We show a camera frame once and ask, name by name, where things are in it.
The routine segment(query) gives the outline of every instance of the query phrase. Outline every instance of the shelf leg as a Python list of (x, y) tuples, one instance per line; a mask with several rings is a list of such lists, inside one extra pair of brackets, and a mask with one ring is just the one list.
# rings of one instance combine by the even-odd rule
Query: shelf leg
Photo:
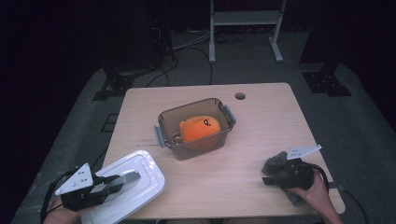
[(209, 37), (209, 62), (214, 63), (216, 61), (215, 52), (215, 21), (214, 21), (214, 0), (210, 1), (210, 37)]
[(279, 50), (279, 47), (277, 46), (276, 41), (277, 41), (277, 38), (279, 36), (280, 25), (282, 24), (283, 15), (285, 14), (286, 2), (287, 2), (287, 0), (283, 0), (282, 1), (282, 6), (280, 7), (279, 15), (277, 16), (274, 36), (271, 36), (269, 38), (270, 39), (271, 48), (272, 48), (272, 50), (273, 50), (273, 52), (275, 54), (276, 61), (278, 63), (283, 63), (283, 57), (282, 57), (282, 54), (280, 53), (280, 50)]

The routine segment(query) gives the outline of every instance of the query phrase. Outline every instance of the gray carpet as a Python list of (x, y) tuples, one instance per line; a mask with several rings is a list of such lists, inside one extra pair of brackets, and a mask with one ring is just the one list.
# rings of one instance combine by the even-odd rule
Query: gray carpet
[[(245, 35), (242, 41), (229, 45), (217, 44), (217, 61), (212, 64), (212, 84), (289, 83), (316, 141), (323, 146), (321, 153), (334, 181), (342, 183), (359, 199), (371, 223), (394, 223), (395, 132), (362, 88), (357, 76), (341, 64), (335, 75), (352, 96), (329, 97), (325, 93), (311, 93), (302, 72), (317, 71), (321, 64), (299, 64), (308, 33), (280, 33), (278, 45), (285, 60), (283, 63), (276, 62), (268, 43), (269, 35)], [(173, 35), (173, 43), (176, 47), (197, 37)], [(208, 50), (207, 43), (193, 48), (204, 52)], [(170, 86), (209, 84), (211, 68), (201, 51), (183, 49), (175, 55), (178, 64), (168, 72)], [(175, 63), (166, 57), (163, 69), (168, 70)], [(133, 88), (146, 87), (161, 72), (159, 69), (137, 78)], [(75, 166), (94, 162), (106, 149), (111, 133), (101, 132), (102, 126), (109, 114), (120, 111), (123, 99), (109, 97), (106, 101), (92, 100), (105, 80), (103, 70), (92, 75), (12, 223), (38, 223), (39, 211), (50, 182)], [(165, 76), (161, 76), (150, 87), (167, 84)], [(102, 162), (103, 158), (93, 170), (99, 170)], [(341, 195), (346, 204), (346, 211), (341, 215), (345, 223), (364, 223), (359, 207), (345, 193)], [(273, 221), (275, 224), (313, 223), (319, 218), (276, 217)]]

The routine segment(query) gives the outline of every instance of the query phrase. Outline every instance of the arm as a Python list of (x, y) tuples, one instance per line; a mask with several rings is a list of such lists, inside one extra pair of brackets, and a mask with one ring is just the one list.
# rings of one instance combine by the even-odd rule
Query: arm
[(330, 200), (329, 193), (320, 173), (314, 170), (314, 184), (309, 190), (300, 188), (289, 189), (289, 191), (302, 197), (313, 209), (315, 209), (323, 218), (326, 224), (342, 224), (343, 221), (335, 211), (332, 201)]
[(47, 217), (44, 220), (44, 224), (73, 224), (77, 221), (79, 216), (90, 209), (87, 208), (73, 212), (67, 208), (64, 208), (62, 205), (59, 206), (60, 204), (62, 204), (61, 197), (57, 196), (51, 206), (51, 209), (55, 209), (48, 212)]

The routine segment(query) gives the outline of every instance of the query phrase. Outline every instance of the container handle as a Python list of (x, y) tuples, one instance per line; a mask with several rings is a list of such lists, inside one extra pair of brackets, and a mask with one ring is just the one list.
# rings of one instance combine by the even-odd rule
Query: container handle
[(154, 132), (160, 147), (165, 147), (165, 141), (163, 140), (163, 132), (161, 131), (161, 128), (154, 126)]
[(236, 119), (235, 116), (233, 115), (233, 112), (231, 112), (230, 107), (228, 107), (227, 105), (224, 105), (224, 109), (227, 116), (231, 119), (232, 125), (234, 126), (236, 124)]

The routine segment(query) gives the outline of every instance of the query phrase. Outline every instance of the white shelf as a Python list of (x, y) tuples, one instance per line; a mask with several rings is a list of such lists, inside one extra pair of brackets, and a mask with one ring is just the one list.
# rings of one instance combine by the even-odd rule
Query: white shelf
[(228, 11), (215, 12), (214, 25), (276, 24), (279, 11)]

